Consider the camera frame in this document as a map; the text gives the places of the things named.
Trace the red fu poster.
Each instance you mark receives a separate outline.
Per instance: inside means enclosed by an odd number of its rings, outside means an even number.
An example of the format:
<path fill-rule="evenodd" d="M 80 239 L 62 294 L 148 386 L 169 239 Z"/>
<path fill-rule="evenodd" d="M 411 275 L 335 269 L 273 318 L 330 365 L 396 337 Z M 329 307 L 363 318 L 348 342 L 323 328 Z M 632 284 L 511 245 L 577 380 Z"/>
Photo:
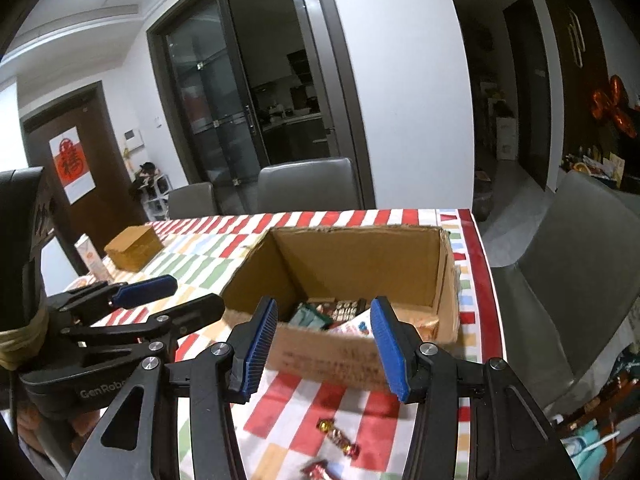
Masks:
<path fill-rule="evenodd" d="M 66 198 L 74 204 L 96 188 L 77 128 L 58 134 L 49 146 L 58 180 Z"/>

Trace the wall intercom panel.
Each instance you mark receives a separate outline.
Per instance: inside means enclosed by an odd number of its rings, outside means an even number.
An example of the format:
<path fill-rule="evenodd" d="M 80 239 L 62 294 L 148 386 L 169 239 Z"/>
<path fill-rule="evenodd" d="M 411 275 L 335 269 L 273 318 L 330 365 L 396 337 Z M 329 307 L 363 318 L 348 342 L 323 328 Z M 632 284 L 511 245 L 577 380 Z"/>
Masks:
<path fill-rule="evenodd" d="M 126 148 L 129 151 L 135 151 L 144 147 L 142 135 L 138 129 L 130 129 L 124 133 Z"/>

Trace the grey dining chair left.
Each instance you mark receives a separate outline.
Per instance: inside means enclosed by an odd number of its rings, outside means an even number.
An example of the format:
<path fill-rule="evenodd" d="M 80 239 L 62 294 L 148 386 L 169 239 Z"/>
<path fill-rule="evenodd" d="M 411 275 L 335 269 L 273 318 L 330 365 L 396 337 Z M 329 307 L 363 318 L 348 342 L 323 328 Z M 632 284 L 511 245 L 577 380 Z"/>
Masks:
<path fill-rule="evenodd" d="M 176 188 L 168 193 L 168 218 L 196 219 L 218 214 L 214 187 L 210 182 L 200 182 Z"/>

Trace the small brown closed box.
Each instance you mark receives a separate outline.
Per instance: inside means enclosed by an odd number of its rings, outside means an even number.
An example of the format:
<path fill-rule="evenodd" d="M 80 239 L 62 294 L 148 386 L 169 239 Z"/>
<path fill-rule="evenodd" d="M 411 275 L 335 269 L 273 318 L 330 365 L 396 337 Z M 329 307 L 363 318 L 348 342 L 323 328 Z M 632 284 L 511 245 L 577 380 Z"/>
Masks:
<path fill-rule="evenodd" d="M 164 246 L 152 226 L 128 226 L 105 247 L 117 269 L 141 271 Z"/>

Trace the white shelf rack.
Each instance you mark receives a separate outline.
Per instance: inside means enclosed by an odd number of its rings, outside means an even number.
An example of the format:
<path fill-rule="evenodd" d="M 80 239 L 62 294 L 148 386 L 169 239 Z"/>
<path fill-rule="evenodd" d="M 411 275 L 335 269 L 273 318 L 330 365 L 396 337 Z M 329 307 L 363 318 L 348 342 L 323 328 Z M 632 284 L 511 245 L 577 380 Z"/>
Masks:
<path fill-rule="evenodd" d="M 150 221 L 168 218 L 168 194 L 171 183 L 152 162 L 144 162 L 134 173 L 129 195 L 137 200 Z"/>

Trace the red candy packet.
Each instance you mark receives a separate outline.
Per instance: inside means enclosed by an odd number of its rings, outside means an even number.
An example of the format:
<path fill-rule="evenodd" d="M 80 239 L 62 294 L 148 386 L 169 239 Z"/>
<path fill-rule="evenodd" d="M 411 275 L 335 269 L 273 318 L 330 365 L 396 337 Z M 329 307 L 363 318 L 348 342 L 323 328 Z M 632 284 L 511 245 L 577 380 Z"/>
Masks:
<path fill-rule="evenodd" d="M 300 473 L 310 480 L 333 480 L 329 471 L 329 463 L 326 460 L 315 460 L 303 466 Z"/>

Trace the colourful checked tablecloth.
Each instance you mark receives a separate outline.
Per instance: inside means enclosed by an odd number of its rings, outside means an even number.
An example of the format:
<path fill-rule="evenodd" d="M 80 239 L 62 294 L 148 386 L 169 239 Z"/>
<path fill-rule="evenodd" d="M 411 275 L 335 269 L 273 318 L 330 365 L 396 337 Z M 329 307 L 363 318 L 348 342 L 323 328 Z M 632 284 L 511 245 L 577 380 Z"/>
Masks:
<path fill-rule="evenodd" d="M 179 342 L 192 359 L 225 340 L 261 296 L 280 309 L 258 393 L 233 409 L 247 475 L 294 479 L 307 460 L 327 460 L 342 479 L 396 479 L 416 411 L 387 391 L 366 322 L 349 333 L 290 322 L 311 299 L 387 297 L 421 336 L 472 362 L 503 355 L 498 304 L 477 223 L 466 209 L 373 209 L 240 214 L 154 223 L 163 249 L 119 282 L 169 274 L 175 296 L 105 325 L 142 322 L 214 292 L 224 317 Z"/>

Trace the open cardboard box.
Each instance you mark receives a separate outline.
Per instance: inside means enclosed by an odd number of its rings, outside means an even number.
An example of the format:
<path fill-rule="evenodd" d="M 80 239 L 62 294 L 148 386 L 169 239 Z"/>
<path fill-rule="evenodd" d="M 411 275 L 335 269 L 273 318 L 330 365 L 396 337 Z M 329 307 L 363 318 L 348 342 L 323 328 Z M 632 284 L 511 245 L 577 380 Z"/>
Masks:
<path fill-rule="evenodd" d="M 277 228 L 264 234 L 221 292 L 224 322 L 247 321 L 262 297 L 278 307 L 266 367 L 313 382 L 386 390 L 371 334 L 288 324 L 301 302 L 385 296 L 424 341 L 460 332 L 459 278 L 449 234 L 437 226 Z"/>

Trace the dark brown snack packet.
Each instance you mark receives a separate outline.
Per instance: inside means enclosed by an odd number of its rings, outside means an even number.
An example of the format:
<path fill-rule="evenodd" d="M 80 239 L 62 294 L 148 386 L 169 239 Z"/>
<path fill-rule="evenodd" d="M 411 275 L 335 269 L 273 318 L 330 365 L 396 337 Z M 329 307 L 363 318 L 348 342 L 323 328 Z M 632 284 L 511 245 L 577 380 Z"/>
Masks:
<path fill-rule="evenodd" d="M 360 315 L 367 307 L 367 300 L 360 298 L 357 300 L 336 300 L 329 302 L 323 308 L 323 313 L 332 318 L 334 324 L 351 321 Z"/>

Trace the grey dining chair right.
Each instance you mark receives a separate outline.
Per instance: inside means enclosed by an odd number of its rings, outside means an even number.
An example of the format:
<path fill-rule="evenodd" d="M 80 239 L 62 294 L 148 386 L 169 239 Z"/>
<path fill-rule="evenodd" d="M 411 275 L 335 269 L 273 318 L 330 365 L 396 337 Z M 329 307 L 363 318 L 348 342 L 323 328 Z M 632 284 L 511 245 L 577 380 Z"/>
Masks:
<path fill-rule="evenodd" d="M 593 177 L 570 172 L 518 260 L 492 269 L 506 359 L 546 411 L 602 388 L 630 343 L 639 297 L 639 216 Z"/>

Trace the twisted wrapper candy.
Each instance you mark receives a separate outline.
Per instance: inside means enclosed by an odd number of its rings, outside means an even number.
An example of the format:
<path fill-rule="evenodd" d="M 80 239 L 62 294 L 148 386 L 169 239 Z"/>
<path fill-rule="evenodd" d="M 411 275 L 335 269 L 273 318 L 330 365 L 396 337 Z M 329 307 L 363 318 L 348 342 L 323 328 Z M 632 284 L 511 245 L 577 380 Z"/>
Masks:
<path fill-rule="evenodd" d="M 332 418 L 320 418 L 317 422 L 317 429 L 334 444 L 344 456 L 351 460 L 356 460 L 360 454 L 360 446 L 357 442 L 350 440 L 344 431 L 335 425 Z"/>

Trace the brown entrance door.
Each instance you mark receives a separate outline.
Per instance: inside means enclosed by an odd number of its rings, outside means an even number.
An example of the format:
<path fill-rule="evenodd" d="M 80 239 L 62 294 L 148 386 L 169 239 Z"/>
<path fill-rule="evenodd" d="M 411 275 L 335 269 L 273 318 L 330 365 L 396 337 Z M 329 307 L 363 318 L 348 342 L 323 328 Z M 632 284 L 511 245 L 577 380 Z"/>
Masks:
<path fill-rule="evenodd" d="M 98 255 L 127 226 L 146 221 L 95 82 L 40 106 L 22 119 L 29 165 L 43 167 L 54 198 L 54 227 L 76 272 L 87 267 L 75 243 L 88 235 Z"/>

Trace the red foil balloon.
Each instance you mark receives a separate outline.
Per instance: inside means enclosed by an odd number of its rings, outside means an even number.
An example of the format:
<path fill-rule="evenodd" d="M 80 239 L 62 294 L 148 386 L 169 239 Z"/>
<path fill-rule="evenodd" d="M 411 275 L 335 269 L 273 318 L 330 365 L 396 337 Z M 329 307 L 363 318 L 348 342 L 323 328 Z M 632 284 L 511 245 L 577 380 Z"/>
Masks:
<path fill-rule="evenodd" d="M 591 115 L 595 120 L 611 119 L 614 126 L 628 138 L 634 139 L 638 136 L 634 122 L 626 112 L 628 93 L 620 76 L 613 75 L 610 78 L 608 90 L 594 90 L 591 99 Z"/>

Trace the white orange carton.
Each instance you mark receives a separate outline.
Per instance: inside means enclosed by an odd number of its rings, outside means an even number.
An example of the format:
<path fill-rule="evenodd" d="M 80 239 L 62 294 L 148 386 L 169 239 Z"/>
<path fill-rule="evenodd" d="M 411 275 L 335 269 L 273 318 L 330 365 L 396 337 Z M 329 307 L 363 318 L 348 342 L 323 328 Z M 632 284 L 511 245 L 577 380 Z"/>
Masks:
<path fill-rule="evenodd" d="M 75 248 L 89 272 L 97 281 L 107 283 L 111 283 L 113 281 L 112 274 L 107 270 L 102 258 L 86 233 L 82 234 L 81 237 L 76 240 Z"/>

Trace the glass sliding door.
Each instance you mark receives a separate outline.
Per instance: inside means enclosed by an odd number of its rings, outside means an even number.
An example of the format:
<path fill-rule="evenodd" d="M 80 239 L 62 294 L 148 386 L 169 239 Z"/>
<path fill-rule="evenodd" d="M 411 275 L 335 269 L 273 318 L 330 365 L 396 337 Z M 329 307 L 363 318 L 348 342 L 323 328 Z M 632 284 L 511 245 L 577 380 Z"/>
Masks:
<path fill-rule="evenodd" d="M 186 178 L 223 214 L 258 208 L 271 166 L 346 157 L 375 204 L 366 135 L 335 0 L 178 0 L 148 32 Z"/>

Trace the dark green snack packet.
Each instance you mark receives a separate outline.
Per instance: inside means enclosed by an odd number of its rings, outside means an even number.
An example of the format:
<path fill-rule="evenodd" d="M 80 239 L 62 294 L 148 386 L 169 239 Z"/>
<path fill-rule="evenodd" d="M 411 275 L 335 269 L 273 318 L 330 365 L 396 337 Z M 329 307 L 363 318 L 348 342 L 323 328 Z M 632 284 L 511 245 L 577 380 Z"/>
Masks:
<path fill-rule="evenodd" d="M 326 313 L 326 307 L 331 307 L 331 304 L 328 302 L 301 302 L 296 307 L 288 324 L 310 330 L 328 330 L 333 325 L 334 319 Z"/>

